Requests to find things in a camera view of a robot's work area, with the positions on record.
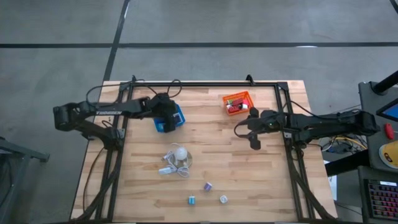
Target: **gray floor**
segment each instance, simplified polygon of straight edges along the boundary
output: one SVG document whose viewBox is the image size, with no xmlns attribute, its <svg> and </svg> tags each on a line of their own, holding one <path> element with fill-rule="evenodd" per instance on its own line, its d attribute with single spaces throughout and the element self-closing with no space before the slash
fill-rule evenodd
<svg viewBox="0 0 398 224">
<path fill-rule="evenodd" d="M 122 4 L 3 0 L 0 43 L 111 43 Z M 397 21 L 388 0 L 131 1 L 121 42 L 396 41 Z M 0 136 L 51 154 L 48 164 L 31 163 L 17 222 L 68 219 L 87 142 L 77 132 L 56 131 L 52 107 L 84 100 L 101 83 L 109 52 L 0 49 Z M 396 71 L 397 53 L 394 47 L 119 49 L 111 80 L 242 80 L 247 74 L 305 80 L 312 110 L 330 113 L 359 104 L 359 82 Z M 339 189 L 339 201 L 360 206 L 350 193 L 356 184 L 339 182 Z M 337 209 L 345 220 L 361 220 Z"/>
</svg>

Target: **keyboard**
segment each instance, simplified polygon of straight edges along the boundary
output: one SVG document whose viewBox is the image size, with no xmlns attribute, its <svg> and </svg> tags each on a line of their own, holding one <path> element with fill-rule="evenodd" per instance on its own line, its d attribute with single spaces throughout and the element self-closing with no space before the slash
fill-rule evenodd
<svg viewBox="0 0 398 224">
<path fill-rule="evenodd" d="M 370 216 L 398 221 L 398 187 L 397 183 L 380 180 L 365 180 L 368 184 L 370 198 Z"/>
</svg>

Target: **orange tray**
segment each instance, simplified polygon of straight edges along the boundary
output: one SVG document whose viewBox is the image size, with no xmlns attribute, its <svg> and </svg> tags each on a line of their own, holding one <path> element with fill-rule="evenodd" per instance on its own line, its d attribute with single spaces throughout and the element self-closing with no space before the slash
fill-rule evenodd
<svg viewBox="0 0 398 224">
<path fill-rule="evenodd" d="M 228 100 L 238 100 L 238 99 L 247 100 L 249 102 L 248 108 L 245 109 L 245 110 L 239 110 L 239 111 L 234 112 L 234 113 L 229 113 L 228 109 L 226 108 L 226 105 L 228 103 L 227 101 Z M 232 95 L 224 96 L 223 97 L 223 101 L 224 101 L 224 107 L 226 109 L 226 113 L 228 113 L 228 115 L 230 115 L 230 116 L 237 115 L 237 114 L 240 114 L 240 113 L 245 113 L 245 112 L 249 111 L 250 108 L 252 108 L 254 106 L 253 105 L 253 101 L 252 101 L 248 91 L 243 91 L 241 93 L 235 93 L 235 94 L 232 94 Z"/>
</svg>

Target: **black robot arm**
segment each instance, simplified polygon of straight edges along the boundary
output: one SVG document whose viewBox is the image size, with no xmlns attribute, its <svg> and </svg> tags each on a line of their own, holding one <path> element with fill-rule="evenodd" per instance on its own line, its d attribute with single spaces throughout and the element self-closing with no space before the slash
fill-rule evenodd
<svg viewBox="0 0 398 224">
<path fill-rule="evenodd" d="M 68 103 L 53 108 L 55 128 L 61 131 L 77 130 L 85 138 L 95 136 L 105 149 L 116 150 L 121 143 L 121 133 L 112 127 L 101 127 L 86 120 L 90 116 L 121 115 L 131 119 L 162 118 L 165 133 L 175 130 L 174 114 L 177 105 L 167 93 L 158 93 L 150 99 L 143 97 L 124 103 Z"/>
<path fill-rule="evenodd" d="M 237 134 L 236 128 L 242 125 L 247 125 L 251 130 L 250 133 Z M 283 131 L 291 137 L 295 147 L 303 149 L 314 139 L 340 134 L 370 136 L 380 131 L 380 127 L 376 124 L 372 114 L 360 110 L 319 116 L 264 110 L 259 116 L 259 112 L 255 108 L 251 108 L 248 118 L 235 127 L 236 135 L 248 139 L 251 148 L 255 150 L 261 148 L 261 143 L 257 138 L 258 134 L 278 131 Z"/>
</svg>

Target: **light bulb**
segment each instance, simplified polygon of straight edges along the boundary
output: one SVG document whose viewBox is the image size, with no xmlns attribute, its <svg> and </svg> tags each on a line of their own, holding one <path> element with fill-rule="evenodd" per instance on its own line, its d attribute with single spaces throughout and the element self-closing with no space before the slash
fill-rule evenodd
<svg viewBox="0 0 398 224">
<path fill-rule="evenodd" d="M 187 158 L 188 152 L 184 147 L 179 147 L 175 152 L 174 156 L 177 160 L 184 160 Z"/>
</svg>

